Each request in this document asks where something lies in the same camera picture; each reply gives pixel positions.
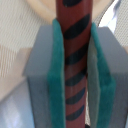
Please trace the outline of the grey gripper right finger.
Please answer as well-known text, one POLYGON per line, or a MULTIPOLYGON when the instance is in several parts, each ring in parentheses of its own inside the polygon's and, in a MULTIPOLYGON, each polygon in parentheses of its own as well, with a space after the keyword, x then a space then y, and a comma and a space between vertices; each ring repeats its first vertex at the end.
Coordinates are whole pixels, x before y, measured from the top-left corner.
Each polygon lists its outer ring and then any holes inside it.
POLYGON ((128 54, 107 27, 92 24, 88 49, 91 128, 128 128, 128 54))

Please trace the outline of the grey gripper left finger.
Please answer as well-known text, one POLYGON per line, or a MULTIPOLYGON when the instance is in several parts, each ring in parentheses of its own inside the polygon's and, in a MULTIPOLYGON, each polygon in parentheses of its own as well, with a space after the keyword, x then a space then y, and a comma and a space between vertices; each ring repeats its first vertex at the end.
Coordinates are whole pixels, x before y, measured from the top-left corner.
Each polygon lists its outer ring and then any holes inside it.
POLYGON ((64 46, 59 22, 41 26, 26 64, 35 128, 66 128, 64 46))

